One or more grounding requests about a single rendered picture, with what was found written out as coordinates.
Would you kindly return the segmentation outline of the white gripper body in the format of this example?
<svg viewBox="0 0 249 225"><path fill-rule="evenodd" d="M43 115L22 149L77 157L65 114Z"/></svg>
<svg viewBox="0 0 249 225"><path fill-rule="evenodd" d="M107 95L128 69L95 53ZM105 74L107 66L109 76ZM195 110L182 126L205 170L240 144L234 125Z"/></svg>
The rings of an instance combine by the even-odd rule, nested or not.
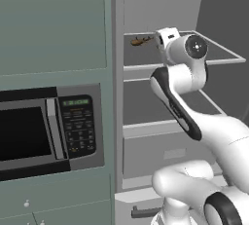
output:
<svg viewBox="0 0 249 225"><path fill-rule="evenodd" d="M155 33L155 39L158 45L158 48L161 53L164 52L166 46L166 34L163 30L157 30Z"/></svg>

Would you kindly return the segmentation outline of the glass fridge shelf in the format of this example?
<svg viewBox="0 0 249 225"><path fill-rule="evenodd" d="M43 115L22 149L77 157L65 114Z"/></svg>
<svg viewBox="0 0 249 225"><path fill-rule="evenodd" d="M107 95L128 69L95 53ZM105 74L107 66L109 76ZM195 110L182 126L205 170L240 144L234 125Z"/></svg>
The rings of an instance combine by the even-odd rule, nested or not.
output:
<svg viewBox="0 0 249 225"><path fill-rule="evenodd" d="M224 115L203 91L183 94L182 98L196 112ZM155 96L148 79L124 82L124 125L170 125L179 127L164 104Z"/></svg>
<svg viewBox="0 0 249 225"><path fill-rule="evenodd" d="M243 56L220 45L210 38L195 30L180 31L180 35L197 34L202 37L208 45L206 62L208 65L235 64L247 61ZM132 46L131 41L135 38L142 39L150 37L151 40L143 45ZM124 66L155 65L161 63L160 51L153 38L152 32L147 33L126 33L124 35Z"/></svg>

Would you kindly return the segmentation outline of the brown fish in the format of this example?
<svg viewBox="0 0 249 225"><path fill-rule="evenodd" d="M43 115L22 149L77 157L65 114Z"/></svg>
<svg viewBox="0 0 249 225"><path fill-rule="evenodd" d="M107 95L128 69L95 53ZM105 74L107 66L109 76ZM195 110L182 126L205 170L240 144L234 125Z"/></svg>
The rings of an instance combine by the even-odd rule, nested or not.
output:
<svg viewBox="0 0 249 225"><path fill-rule="evenodd" d="M133 40L130 41L130 45L133 47L139 47L151 40L153 40L153 37L150 37L150 36L143 37L143 38L135 37Z"/></svg>

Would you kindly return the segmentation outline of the grey fridge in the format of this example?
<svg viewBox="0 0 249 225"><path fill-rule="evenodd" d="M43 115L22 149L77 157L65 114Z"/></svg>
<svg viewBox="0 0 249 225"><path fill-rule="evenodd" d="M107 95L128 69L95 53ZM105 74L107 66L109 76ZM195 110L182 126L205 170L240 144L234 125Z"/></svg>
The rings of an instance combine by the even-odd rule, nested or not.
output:
<svg viewBox="0 0 249 225"><path fill-rule="evenodd" d="M212 38L210 33L217 29L220 24L226 23L228 19L226 14L228 1L229 0L116 0L116 193L122 191L123 181L129 179L124 178L123 170L126 139L172 132L184 132L179 124L179 127L173 125L168 127L164 124L124 125L124 82L142 81L145 79L150 81L153 72L163 66L161 55L160 64L124 66L124 35L126 33L152 32L153 38L155 39L157 30L175 27L178 29L179 34L180 31L195 30L220 45L223 45L222 41ZM224 84L230 84L233 90L240 89L242 86L241 83L226 74L227 66L238 66L240 64L243 63L208 65L206 62L207 81L204 87L198 91L204 92L206 86L220 89ZM221 170L219 173L215 173L213 169L214 177L211 181L219 187L229 186L231 181L220 167L219 169ZM208 225L195 210L190 209L189 215L194 220L195 225Z"/></svg>

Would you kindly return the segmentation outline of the grey fridge crisper drawer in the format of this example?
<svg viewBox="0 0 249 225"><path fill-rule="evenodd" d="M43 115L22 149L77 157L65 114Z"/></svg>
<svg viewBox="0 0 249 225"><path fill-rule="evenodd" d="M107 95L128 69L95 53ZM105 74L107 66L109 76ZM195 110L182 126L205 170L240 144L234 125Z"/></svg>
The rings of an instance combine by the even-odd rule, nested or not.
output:
<svg viewBox="0 0 249 225"><path fill-rule="evenodd" d="M215 173L221 171L211 152L184 132L128 138L124 141L124 178L151 175L157 169L195 160L208 162Z"/></svg>

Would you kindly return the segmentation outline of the green cupboard door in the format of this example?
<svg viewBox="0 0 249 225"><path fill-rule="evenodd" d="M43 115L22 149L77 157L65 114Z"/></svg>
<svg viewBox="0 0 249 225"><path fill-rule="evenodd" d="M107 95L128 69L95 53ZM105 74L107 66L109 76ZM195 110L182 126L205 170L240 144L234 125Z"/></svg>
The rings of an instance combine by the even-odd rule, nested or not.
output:
<svg viewBox="0 0 249 225"><path fill-rule="evenodd" d="M105 66L104 0L0 0L0 75Z"/></svg>

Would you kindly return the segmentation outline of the black microwave door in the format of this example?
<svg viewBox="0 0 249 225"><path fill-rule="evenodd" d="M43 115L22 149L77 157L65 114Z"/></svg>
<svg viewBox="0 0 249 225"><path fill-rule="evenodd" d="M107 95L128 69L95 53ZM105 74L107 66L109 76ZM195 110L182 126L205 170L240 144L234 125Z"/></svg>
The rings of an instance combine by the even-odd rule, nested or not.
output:
<svg viewBox="0 0 249 225"><path fill-rule="evenodd" d="M54 151L47 99L0 102L0 170L66 161Z"/></svg>

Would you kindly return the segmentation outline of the grey microwave oven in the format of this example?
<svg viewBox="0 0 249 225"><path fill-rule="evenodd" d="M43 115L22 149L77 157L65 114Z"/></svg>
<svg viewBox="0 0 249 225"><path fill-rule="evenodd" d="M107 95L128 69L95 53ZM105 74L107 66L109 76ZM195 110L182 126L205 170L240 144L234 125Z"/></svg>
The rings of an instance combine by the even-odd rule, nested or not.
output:
<svg viewBox="0 0 249 225"><path fill-rule="evenodd" d="M1 91L0 102L55 98L56 118L66 161L0 170L0 181L90 169L104 165L99 85Z"/></svg>

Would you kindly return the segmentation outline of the grey freezer drawer front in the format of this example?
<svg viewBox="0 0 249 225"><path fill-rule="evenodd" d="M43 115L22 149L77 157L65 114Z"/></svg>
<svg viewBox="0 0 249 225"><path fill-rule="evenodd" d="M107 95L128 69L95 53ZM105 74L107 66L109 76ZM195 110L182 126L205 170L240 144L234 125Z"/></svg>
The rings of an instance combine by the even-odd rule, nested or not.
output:
<svg viewBox="0 0 249 225"><path fill-rule="evenodd" d="M152 176L141 176L125 179L121 192L115 194L116 225L150 225L152 218L132 218L134 206L138 209L159 208L163 198L152 188Z"/></svg>

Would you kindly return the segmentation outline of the green drawer front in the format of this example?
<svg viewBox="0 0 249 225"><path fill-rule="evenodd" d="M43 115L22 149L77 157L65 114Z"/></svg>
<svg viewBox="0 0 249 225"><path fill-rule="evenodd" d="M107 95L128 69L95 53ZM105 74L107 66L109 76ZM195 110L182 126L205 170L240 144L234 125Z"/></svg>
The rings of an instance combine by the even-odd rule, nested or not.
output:
<svg viewBox="0 0 249 225"><path fill-rule="evenodd" d="M110 178L107 175L0 187L0 217L95 203L110 198ZM26 200L30 202L29 207L23 205Z"/></svg>

